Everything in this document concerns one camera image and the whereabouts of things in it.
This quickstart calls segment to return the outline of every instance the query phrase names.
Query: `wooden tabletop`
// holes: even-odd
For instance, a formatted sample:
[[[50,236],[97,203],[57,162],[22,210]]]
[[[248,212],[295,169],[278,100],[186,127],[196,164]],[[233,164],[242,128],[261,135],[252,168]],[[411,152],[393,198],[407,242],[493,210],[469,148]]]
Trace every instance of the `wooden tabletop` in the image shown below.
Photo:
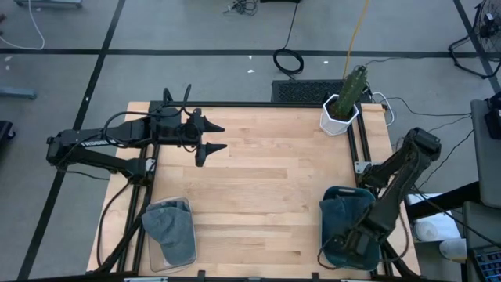
[[[146,112],[148,106],[129,103],[128,110]],[[371,157],[385,161],[392,151],[383,109],[380,104],[362,108]],[[225,143],[226,149],[208,157],[203,168],[195,167],[194,155],[182,148],[160,149],[152,201],[187,197],[196,230],[196,263],[169,276],[192,277],[203,269],[208,277],[309,278],[318,272],[321,278],[369,278],[366,271],[331,271],[316,261],[319,201],[331,186],[355,185],[346,134],[329,137],[323,133],[320,109],[205,107],[202,113],[226,129],[204,134],[204,142]],[[126,120],[135,118],[127,116]],[[362,160],[356,125],[354,130]],[[138,155],[135,149],[117,151],[122,158]],[[112,175],[105,203],[125,183],[123,176]],[[102,259],[123,235],[131,191],[122,194],[106,215]],[[409,228],[403,204],[402,215]],[[404,261],[419,273],[410,240]],[[400,221],[389,241],[398,253],[403,251],[405,233]],[[132,267],[134,247],[135,238],[129,245],[126,269]],[[95,242],[88,269],[96,267]],[[166,275],[151,270],[147,239],[139,274]]]

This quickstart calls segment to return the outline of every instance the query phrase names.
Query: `cactus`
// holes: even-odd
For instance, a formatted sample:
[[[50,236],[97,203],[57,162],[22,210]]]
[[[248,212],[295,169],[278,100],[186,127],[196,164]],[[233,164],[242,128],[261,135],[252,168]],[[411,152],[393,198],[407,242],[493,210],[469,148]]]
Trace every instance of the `cactus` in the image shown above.
[[[355,102],[359,99],[360,95],[362,95],[362,91],[366,85],[367,68],[358,66],[346,78],[337,100],[333,101],[327,107],[330,117],[339,121],[349,120],[351,118],[353,105],[355,105]]]

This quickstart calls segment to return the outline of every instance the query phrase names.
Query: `white planter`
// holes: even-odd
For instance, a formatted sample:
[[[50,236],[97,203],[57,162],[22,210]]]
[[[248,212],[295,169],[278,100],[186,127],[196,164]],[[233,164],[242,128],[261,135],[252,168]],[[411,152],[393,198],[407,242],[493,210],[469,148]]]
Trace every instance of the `white planter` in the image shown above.
[[[327,112],[327,105],[332,99],[337,99],[339,97],[338,94],[332,95],[322,106],[322,117],[320,117],[320,128],[328,135],[328,136],[336,136],[339,134],[343,134],[348,129],[348,126],[357,118],[359,115],[359,109],[357,106],[353,106],[353,117],[350,118],[349,121],[338,121],[330,118],[329,113]]]

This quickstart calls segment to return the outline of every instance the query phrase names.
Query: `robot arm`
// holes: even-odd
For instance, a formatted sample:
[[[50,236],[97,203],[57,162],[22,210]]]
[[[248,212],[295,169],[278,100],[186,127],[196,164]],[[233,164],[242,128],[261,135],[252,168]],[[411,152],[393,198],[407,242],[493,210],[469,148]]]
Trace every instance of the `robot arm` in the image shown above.
[[[364,255],[369,240],[378,244],[386,241],[395,229],[399,206],[421,173],[440,157],[440,139],[420,128],[410,130],[402,148],[383,164],[367,166],[359,176],[362,188],[383,188],[358,223],[348,232],[344,249],[352,255]]]
[[[189,94],[186,90],[185,101]],[[93,150],[89,147],[115,145],[124,148],[143,148],[150,144],[170,145],[177,147],[191,146],[196,151],[195,164],[202,167],[209,154],[226,148],[225,144],[202,144],[205,132],[224,132],[225,129],[214,125],[202,116],[202,110],[196,108],[188,113],[184,107],[175,109],[168,106],[170,93],[164,90],[164,102],[156,110],[145,117],[126,121],[115,128],[97,128],[87,130],[68,129],[55,137],[49,137],[46,159],[56,167],[80,163],[97,168],[104,168],[112,173],[120,172],[132,184],[146,185],[148,179],[147,161],[139,158],[123,160]],[[182,112],[189,118],[181,122]]]

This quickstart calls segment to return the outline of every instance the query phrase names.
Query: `white cable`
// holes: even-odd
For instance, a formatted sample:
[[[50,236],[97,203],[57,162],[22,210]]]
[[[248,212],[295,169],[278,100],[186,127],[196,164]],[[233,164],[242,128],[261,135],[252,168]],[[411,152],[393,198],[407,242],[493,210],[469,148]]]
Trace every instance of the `white cable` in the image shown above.
[[[37,22],[34,21],[33,12],[31,11],[31,0],[28,0],[28,9],[30,11],[30,17],[31,17],[31,21],[33,21],[34,28],[37,30],[38,35],[40,35],[40,38],[41,38],[41,47],[40,48],[37,48],[37,47],[23,47],[23,46],[15,45],[13,43],[10,43],[10,42],[6,41],[2,36],[0,36],[0,40],[2,40],[4,43],[6,43],[8,45],[11,45],[12,47],[18,48],[18,49],[42,50],[45,47],[45,38],[41,34],[40,30],[38,29]]]
[[[381,92],[374,92],[373,95],[379,95],[379,96],[383,97],[384,102],[388,106],[388,110],[390,111],[390,114],[391,114],[391,121],[389,123],[387,123],[386,126],[390,126],[391,124],[393,124],[393,121],[395,121],[395,115],[393,114],[393,110],[391,109],[390,103],[386,99],[386,96]]]

